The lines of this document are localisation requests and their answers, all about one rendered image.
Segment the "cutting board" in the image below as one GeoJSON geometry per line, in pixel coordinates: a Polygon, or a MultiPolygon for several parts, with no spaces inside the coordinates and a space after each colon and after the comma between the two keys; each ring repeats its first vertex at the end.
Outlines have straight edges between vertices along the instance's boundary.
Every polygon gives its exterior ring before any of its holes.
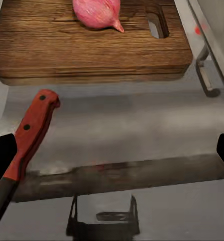
{"type": "Polygon", "coordinates": [[[182,73],[193,53],[174,0],[120,0],[115,27],[93,29],[72,0],[3,0],[0,77],[61,77],[182,73]],[[147,13],[159,16],[155,38],[147,13]]]}

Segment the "vidalia onion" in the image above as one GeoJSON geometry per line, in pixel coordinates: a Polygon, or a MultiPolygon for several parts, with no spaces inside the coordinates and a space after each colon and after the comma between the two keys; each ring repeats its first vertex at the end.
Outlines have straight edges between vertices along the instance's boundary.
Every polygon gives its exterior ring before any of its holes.
{"type": "Polygon", "coordinates": [[[120,0],[72,0],[72,4],[75,14],[84,25],[93,29],[115,27],[124,32],[119,21],[120,0]]]}

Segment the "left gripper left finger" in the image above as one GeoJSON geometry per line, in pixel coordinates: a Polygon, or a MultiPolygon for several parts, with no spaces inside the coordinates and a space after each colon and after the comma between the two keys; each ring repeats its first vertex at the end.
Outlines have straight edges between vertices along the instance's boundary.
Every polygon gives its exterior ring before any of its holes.
{"type": "Polygon", "coordinates": [[[0,179],[17,153],[17,144],[14,135],[0,137],[0,179]]]}

